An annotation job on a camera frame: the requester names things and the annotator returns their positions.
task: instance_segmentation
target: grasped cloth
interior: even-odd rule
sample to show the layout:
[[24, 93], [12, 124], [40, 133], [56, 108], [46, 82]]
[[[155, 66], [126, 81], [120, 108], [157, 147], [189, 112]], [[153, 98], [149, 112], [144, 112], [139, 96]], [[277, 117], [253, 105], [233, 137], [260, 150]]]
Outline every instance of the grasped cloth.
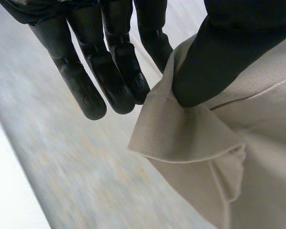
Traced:
[[218, 96], [185, 109], [172, 82], [194, 39], [171, 55], [129, 149], [219, 229], [286, 229], [286, 40]]

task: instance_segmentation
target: beige fabric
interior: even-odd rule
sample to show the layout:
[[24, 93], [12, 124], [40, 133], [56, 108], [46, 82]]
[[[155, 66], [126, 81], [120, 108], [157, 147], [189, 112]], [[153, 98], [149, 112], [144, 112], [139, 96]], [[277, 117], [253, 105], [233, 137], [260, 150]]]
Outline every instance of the beige fabric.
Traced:
[[218, 96], [184, 109], [171, 87], [194, 38], [148, 94], [129, 149], [219, 229], [286, 229], [286, 40]]

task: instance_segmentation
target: seam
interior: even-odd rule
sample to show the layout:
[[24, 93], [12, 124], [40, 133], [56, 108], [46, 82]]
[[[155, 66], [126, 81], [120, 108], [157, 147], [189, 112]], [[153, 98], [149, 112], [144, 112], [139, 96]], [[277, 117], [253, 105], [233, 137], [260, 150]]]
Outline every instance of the seam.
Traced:
[[283, 81], [281, 81], [281, 82], [278, 82], [278, 83], [276, 83], [276, 84], [274, 84], [274, 85], [272, 85], [272, 86], [270, 86], [269, 88], [263, 90], [262, 92], [259, 92], [259, 93], [257, 93], [257, 94], [254, 94], [254, 95], [251, 95], [251, 96], [248, 96], [248, 97], [245, 97], [245, 98], [236, 99], [236, 100], [227, 102], [227, 103], [225, 103], [225, 104], [221, 104], [221, 105], [215, 106], [215, 107], [211, 108], [210, 110], [211, 110], [211, 111], [214, 111], [214, 110], [217, 110], [217, 109], [219, 109], [219, 108], [222, 108], [222, 107], [224, 107], [224, 106], [226, 106], [226, 105], [230, 105], [230, 104], [233, 104], [233, 103], [237, 103], [237, 102], [240, 102], [240, 101], [242, 101], [242, 100], [247, 100], [247, 99], [256, 98], [256, 97], [258, 97], [258, 96], [261, 96], [262, 94], [267, 93], [268, 91], [271, 91], [272, 89], [274, 89], [274, 88], [276, 88], [276, 87], [278, 87], [279, 85], [284, 84], [284, 83], [286, 83], [286, 79], [283, 80]]

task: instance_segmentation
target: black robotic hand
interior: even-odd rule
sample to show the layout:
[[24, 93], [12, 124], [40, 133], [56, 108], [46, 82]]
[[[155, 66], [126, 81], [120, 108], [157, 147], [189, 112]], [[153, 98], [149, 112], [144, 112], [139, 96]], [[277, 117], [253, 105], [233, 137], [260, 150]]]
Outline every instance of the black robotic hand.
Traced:
[[175, 73], [183, 107], [199, 105], [286, 39], [286, 0], [204, 0], [207, 17]]
[[[107, 108], [74, 49], [70, 24], [84, 57], [115, 112], [127, 114], [150, 91], [130, 43], [133, 0], [0, 0], [20, 23], [29, 24], [48, 50], [85, 116]], [[142, 43], [160, 71], [172, 48], [162, 32], [167, 0], [134, 0]], [[104, 43], [103, 25], [109, 51]]]

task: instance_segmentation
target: khaki cloth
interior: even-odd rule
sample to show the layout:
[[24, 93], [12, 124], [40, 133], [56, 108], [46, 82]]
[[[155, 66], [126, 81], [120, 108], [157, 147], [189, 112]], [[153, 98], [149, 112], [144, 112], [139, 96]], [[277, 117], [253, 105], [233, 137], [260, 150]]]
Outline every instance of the khaki cloth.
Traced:
[[173, 75], [194, 39], [171, 55], [129, 149], [217, 228], [286, 229], [286, 40], [215, 98], [182, 108]]

